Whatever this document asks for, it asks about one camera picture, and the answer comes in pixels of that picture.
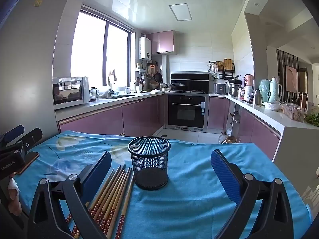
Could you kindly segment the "person's left hand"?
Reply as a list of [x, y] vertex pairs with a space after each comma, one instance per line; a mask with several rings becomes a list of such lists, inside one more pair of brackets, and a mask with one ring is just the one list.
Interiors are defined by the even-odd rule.
[[9, 212], [12, 213], [14, 216], [20, 216], [22, 212], [20, 203], [20, 190], [13, 177], [11, 177], [9, 180], [8, 194], [10, 199], [8, 205]]

